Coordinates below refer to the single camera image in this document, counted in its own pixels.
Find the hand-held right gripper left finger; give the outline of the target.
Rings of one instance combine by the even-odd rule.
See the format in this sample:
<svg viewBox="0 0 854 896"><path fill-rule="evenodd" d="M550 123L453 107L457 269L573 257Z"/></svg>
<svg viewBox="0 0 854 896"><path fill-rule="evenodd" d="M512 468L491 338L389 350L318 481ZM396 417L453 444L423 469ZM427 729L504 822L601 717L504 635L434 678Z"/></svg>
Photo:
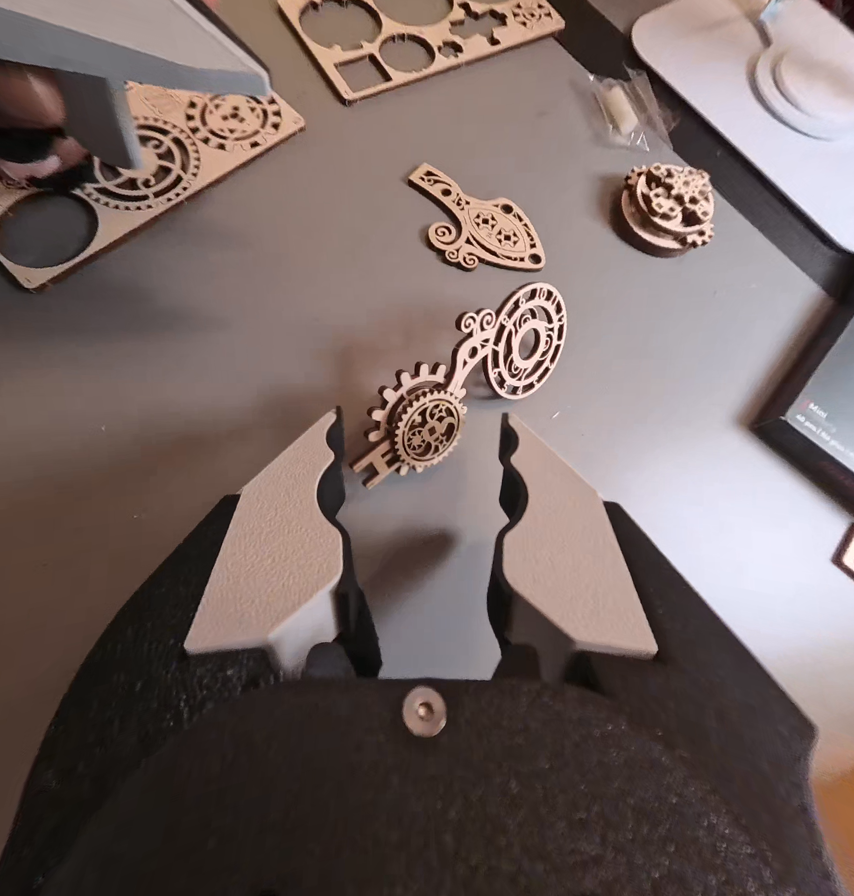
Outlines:
<svg viewBox="0 0 854 896"><path fill-rule="evenodd" d="M282 678L298 678L317 644L335 644L353 673L379 675L375 623L338 520L344 448L343 411L329 410L241 488L187 654L264 651Z"/></svg>

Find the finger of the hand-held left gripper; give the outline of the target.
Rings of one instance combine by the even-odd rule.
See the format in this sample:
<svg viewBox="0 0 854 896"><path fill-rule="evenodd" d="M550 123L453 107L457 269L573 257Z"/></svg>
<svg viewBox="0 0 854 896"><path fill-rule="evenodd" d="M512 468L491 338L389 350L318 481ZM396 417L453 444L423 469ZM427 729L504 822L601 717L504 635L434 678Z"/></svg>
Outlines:
<svg viewBox="0 0 854 896"><path fill-rule="evenodd" d="M264 63L205 2L0 1L0 62L54 74L66 134L138 168L127 84L264 97Z"/></svg>

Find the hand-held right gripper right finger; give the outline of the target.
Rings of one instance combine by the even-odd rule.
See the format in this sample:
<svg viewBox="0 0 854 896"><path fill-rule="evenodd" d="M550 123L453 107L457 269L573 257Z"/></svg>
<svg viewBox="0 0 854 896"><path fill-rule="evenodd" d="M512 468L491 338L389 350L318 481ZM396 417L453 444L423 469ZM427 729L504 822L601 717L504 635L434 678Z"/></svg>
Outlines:
<svg viewBox="0 0 854 896"><path fill-rule="evenodd" d="M542 681L578 657L654 659L658 644L599 493L523 420L500 428L500 507L489 622L502 661Z"/></svg>

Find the wooden sheet with gears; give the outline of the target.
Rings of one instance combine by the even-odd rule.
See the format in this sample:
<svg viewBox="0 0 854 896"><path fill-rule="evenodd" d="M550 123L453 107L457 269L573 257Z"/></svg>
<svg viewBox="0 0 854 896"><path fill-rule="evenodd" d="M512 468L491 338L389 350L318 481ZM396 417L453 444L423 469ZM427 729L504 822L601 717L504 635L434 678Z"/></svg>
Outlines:
<svg viewBox="0 0 854 896"><path fill-rule="evenodd" d="M39 290L187 203L305 128L277 94L205 94L128 84L140 169L89 160L83 183L0 175L0 266Z"/></svg>

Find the wooden gear key assembly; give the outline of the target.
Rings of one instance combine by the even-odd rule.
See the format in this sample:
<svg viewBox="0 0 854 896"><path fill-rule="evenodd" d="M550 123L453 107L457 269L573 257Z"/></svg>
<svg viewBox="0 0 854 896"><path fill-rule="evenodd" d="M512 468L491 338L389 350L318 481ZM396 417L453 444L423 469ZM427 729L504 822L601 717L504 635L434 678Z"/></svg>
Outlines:
<svg viewBox="0 0 854 896"><path fill-rule="evenodd" d="M369 449L351 463L372 489L393 474L421 473L455 450L466 423L466 382L480 367L494 395L524 399L537 392L557 366L567 338L567 307L547 282L528 283L498 309L462 313L461 339L447 364L416 364L377 391L369 409Z"/></svg>

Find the person's left hand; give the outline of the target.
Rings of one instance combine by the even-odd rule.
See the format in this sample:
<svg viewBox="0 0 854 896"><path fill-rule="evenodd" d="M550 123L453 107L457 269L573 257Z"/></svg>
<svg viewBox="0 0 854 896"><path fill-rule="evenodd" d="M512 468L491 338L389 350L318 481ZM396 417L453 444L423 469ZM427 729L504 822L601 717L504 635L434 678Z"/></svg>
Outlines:
<svg viewBox="0 0 854 896"><path fill-rule="evenodd" d="M0 61L0 172L23 180L81 165L85 149L64 133L64 99L53 74Z"/></svg>

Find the empty wooden cutout sheet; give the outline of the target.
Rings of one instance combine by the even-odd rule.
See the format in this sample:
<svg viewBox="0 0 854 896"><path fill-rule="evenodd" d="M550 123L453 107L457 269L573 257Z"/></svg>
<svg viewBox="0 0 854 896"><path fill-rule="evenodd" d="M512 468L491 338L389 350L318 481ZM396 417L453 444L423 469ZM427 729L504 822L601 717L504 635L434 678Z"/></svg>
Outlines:
<svg viewBox="0 0 854 896"><path fill-rule="evenodd" d="M276 8L350 106L561 34L547 1L281 1Z"/></svg>

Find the black puzzle box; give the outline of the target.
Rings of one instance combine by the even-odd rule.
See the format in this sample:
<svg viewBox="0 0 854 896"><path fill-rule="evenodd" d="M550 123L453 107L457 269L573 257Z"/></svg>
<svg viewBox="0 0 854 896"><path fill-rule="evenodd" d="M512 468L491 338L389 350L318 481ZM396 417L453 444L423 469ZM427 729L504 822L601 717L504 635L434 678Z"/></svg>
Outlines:
<svg viewBox="0 0 854 896"><path fill-rule="evenodd" d="M750 430L854 517L854 287L757 411Z"/></svg>

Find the round wooden gear assembly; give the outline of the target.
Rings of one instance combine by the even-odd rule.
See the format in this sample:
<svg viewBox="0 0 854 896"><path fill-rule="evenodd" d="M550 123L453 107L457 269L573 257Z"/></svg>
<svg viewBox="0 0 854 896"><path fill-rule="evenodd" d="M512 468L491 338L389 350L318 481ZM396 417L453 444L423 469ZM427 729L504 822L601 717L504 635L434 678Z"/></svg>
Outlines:
<svg viewBox="0 0 854 896"><path fill-rule="evenodd" d="M624 178L620 216L641 251L674 258L713 239L714 192L699 168L657 162L636 166Z"/></svg>

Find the ornate wooden leaf piece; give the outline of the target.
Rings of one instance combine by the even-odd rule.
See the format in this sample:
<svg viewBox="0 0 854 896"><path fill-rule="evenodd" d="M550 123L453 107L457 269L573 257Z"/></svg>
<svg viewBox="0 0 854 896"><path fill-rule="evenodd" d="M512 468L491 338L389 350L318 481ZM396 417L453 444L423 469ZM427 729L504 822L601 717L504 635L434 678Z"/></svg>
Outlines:
<svg viewBox="0 0 854 896"><path fill-rule="evenodd" d="M538 272L545 266L533 223L510 199L469 196L454 179L427 163L410 173L408 183L445 209L449 219L430 225L426 239L447 263L466 272L482 263L516 272Z"/></svg>

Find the clear plastic parts bag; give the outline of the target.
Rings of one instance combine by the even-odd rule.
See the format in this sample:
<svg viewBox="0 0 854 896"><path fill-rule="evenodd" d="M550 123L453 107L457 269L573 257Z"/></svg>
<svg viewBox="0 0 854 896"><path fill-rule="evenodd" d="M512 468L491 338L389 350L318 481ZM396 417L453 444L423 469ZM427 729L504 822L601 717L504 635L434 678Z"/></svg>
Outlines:
<svg viewBox="0 0 854 896"><path fill-rule="evenodd" d="M678 118L664 103L644 69L626 66L622 77L589 73L600 136L612 147L651 151L673 149L670 134Z"/></svg>

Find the white book stand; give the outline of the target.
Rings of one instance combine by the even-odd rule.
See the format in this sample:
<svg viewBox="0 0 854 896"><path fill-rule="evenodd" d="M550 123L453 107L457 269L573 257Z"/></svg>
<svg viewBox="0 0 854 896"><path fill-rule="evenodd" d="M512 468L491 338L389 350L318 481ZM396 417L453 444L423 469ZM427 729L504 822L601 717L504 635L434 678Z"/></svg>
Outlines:
<svg viewBox="0 0 854 896"><path fill-rule="evenodd" d="M854 253L854 33L819 2L670 2L640 59L790 203Z"/></svg>

